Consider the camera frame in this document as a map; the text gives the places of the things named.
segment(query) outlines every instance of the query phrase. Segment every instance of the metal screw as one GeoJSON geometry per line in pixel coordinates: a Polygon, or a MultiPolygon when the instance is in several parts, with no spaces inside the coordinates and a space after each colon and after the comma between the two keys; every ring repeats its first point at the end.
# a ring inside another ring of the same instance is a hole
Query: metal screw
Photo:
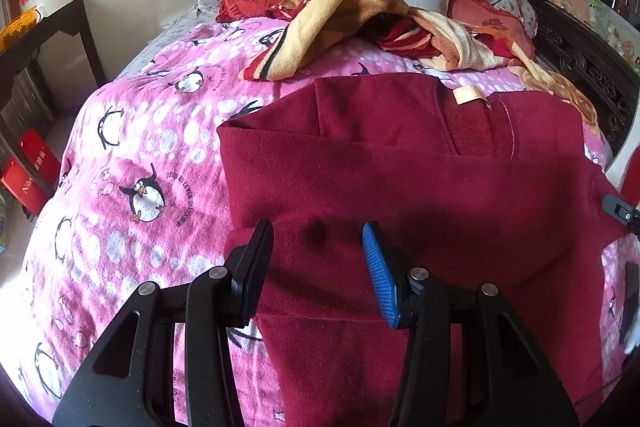
{"type": "Polygon", "coordinates": [[[417,281],[424,281],[429,277],[429,272],[424,268],[415,267],[411,269],[409,275],[412,277],[412,279],[415,279],[417,281]]]}
{"type": "Polygon", "coordinates": [[[214,266],[209,270],[209,277],[212,279],[222,279],[226,275],[226,268],[224,266],[214,266]]]}
{"type": "Polygon", "coordinates": [[[151,295],[154,291],[156,291],[156,285],[151,281],[143,282],[138,287],[138,293],[140,295],[151,295]]]}
{"type": "Polygon", "coordinates": [[[490,282],[486,282],[482,285],[482,293],[489,297],[495,297],[498,295],[498,286],[491,284],[490,282]]]}

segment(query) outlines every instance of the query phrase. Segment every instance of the yellow object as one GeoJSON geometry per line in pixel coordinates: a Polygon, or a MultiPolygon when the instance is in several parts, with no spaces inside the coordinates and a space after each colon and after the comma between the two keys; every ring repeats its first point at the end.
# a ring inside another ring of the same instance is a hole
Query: yellow object
{"type": "Polygon", "coordinates": [[[0,32],[0,51],[7,51],[22,35],[40,22],[40,12],[34,6],[17,16],[0,32]]]}
{"type": "Polygon", "coordinates": [[[484,100],[484,103],[486,103],[488,107],[491,107],[489,105],[489,101],[484,97],[484,94],[482,94],[482,91],[480,91],[476,86],[457,87],[453,90],[453,96],[458,105],[480,99],[484,100]]]}

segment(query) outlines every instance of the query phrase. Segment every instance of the red box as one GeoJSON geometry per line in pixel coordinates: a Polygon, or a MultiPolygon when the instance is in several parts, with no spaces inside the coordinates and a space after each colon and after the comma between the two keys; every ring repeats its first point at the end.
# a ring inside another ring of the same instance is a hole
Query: red box
{"type": "MultiPolygon", "coordinates": [[[[60,162],[34,129],[24,133],[20,140],[20,148],[47,184],[56,187],[60,175],[60,162]]],[[[35,216],[40,214],[44,204],[49,201],[46,193],[13,158],[4,169],[2,183],[15,196],[15,199],[35,216]]]]}

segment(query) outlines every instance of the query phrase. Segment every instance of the black cable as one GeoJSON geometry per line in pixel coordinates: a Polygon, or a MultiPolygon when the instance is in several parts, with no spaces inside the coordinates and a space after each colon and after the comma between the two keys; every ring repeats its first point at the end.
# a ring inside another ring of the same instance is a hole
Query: black cable
{"type": "Polygon", "coordinates": [[[587,396],[581,398],[580,400],[578,400],[576,403],[574,403],[574,407],[578,407],[581,403],[587,401],[588,399],[590,399],[592,396],[600,393],[601,391],[604,390],[604,388],[610,386],[612,383],[614,383],[616,380],[619,380],[622,377],[622,373],[620,373],[617,377],[612,378],[611,380],[609,380],[605,385],[603,385],[601,388],[597,389],[596,391],[593,391],[593,393],[588,394],[587,396]]]}

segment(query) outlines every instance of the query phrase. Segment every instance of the bed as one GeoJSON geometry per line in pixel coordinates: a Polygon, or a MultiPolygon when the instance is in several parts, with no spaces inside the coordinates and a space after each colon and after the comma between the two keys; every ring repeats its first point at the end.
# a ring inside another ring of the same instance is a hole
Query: bed
{"type": "MultiPolygon", "coordinates": [[[[605,139],[585,130],[584,149],[604,169],[632,124],[638,78],[597,36],[552,5],[488,1],[519,18],[531,37],[537,35],[541,60],[571,79],[596,107],[605,139]]],[[[48,420],[82,359],[140,283],[190,282],[223,260],[231,223],[214,131],[220,123],[321,76],[411,71],[437,76],[451,88],[473,84],[485,95],[523,89],[507,68],[443,73],[358,38],[331,47],[289,80],[241,82],[238,73],[247,60],[285,23],[252,18],[217,24],[219,4],[198,0],[116,81],[92,94],[74,124],[60,185],[38,218],[20,274],[24,323],[15,328],[20,341],[10,375],[48,420]],[[135,196],[142,194],[141,206],[135,196]]],[[[602,254],[603,383],[619,375],[623,360],[618,329],[626,261],[640,261],[631,237],[602,254]]],[[[280,425],[278,380],[260,332],[251,324],[229,330],[228,337],[245,423],[280,425]]],[[[175,359],[176,419],[186,423],[179,327],[175,359]]]]}

